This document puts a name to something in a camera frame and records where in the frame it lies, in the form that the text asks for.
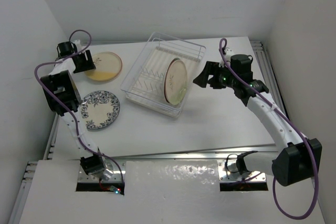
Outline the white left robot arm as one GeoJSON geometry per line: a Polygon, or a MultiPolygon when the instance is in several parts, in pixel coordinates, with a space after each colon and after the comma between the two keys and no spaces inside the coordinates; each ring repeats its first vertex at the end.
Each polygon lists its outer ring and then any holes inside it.
{"type": "Polygon", "coordinates": [[[39,77],[38,69],[49,63],[42,63],[34,70],[35,78],[43,88],[49,108],[59,115],[70,130],[80,153],[80,166],[86,175],[102,178],[107,172],[108,156],[102,154],[93,140],[87,136],[85,123],[80,120],[79,108],[82,104],[79,91],[72,78],[74,73],[93,70],[90,51],[68,40],[57,45],[55,62],[51,73],[39,77]]]}

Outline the blue floral pattern plate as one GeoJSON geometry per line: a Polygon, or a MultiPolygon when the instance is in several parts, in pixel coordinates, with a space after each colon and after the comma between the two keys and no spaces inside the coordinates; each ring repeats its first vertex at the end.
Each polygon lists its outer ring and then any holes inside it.
{"type": "Polygon", "coordinates": [[[120,108],[115,94],[98,90],[83,98],[80,113],[88,130],[101,130],[117,119],[120,108]]]}

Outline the cream plate green section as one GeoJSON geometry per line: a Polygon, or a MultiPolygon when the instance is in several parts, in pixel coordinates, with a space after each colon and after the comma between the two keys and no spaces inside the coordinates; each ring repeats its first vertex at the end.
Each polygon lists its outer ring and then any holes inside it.
{"type": "Polygon", "coordinates": [[[167,103],[178,105],[187,92],[188,74],[185,63],[175,58],[169,64],[163,81],[163,93],[167,103]]]}

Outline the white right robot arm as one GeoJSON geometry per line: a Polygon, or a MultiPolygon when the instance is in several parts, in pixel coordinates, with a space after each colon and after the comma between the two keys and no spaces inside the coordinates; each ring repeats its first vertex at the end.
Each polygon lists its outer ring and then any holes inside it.
{"type": "Polygon", "coordinates": [[[233,55],[227,66],[208,61],[193,83],[205,88],[231,88],[262,123],[279,150],[277,157],[267,157],[250,151],[238,155],[235,168],[245,174],[261,170],[274,176],[282,186],[289,186],[308,178],[318,181],[322,145],[296,132],[274,103],[266,85],[253,78],[250,55],[233,55]]]}

